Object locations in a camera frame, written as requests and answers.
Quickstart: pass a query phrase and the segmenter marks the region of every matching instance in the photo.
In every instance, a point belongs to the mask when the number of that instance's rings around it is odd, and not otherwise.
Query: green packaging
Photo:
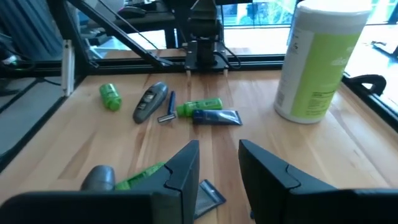
[[[107,109],[111,111],[117,111],[120,109],[122,98],[120,97],[119,92],[114,84],[107,83],[101,85],[99,88],[99,93],[101,94],[102,101]]]
[[[159,170],[165,163],[164,162],[159,162],[151,167],[146,168],[142,172],[132,176],[131,178],[128,178],[118,184],[116,184],[115,189],[116,190],[130,190],[132,189],[135,185],[137,185],[140,181],[144,180],[145,178],[149,177],[152,175],[154,172]]]
[[[192,117],[193,110],[222,110],[223,102],[220,98],[189,101],[176,107],[179,117]]]

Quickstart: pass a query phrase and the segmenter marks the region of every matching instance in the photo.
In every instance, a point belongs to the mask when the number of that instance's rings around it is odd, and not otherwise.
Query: green tube
[[[191,117],[193,110],[222,110],[223,102],[220,98],[189,101],[176,107],[179,117]]]

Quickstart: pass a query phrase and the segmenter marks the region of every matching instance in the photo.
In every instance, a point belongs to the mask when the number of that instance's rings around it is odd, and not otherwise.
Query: tree
[[[243,17],[240,25],[274,25],[290,24],[293,12],[286,10],[283,5],[289,5],[291,0],[272,0],[257,2],[248,7],[248,16]]]

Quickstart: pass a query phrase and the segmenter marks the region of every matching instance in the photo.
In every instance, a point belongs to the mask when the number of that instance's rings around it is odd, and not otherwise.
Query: tube cap
[[[185,116],[184,105],[178,105],[175,110],[177,111],[177,115],[179,117]]]

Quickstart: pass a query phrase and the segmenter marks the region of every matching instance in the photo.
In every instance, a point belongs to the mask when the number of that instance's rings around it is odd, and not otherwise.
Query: green bottle
[[[101,94],[102,102],[107,109],[111,111],[117,111],[120,109],[122,98],[120,97],[115,85],[111,83],[101,85],[99,93]]]
[[[191,117],[193,110],[222,110],[223,102],[220,98],[189,101],[176,107],[179,117]]]

